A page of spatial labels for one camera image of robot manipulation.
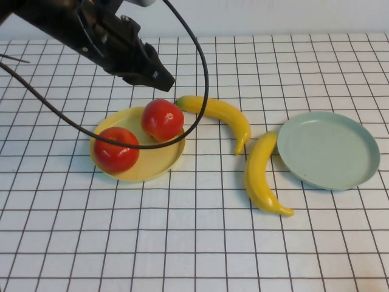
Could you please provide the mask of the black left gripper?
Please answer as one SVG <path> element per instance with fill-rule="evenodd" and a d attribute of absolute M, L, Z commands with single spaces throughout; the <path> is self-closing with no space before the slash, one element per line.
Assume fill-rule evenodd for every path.
<path fill-rule="evenodd" d="M 107 73 L 133 86 L 147 86 L 168 92 L 175 79 L 163 71 L 155 48 L 142 44 L 140 25 L 130 17 L 116 16 L 122 1 L 79 1 L 76 20 L 84 43 L 80 52 Z M 151 71 L 142 73 L 146 63 Z"/>

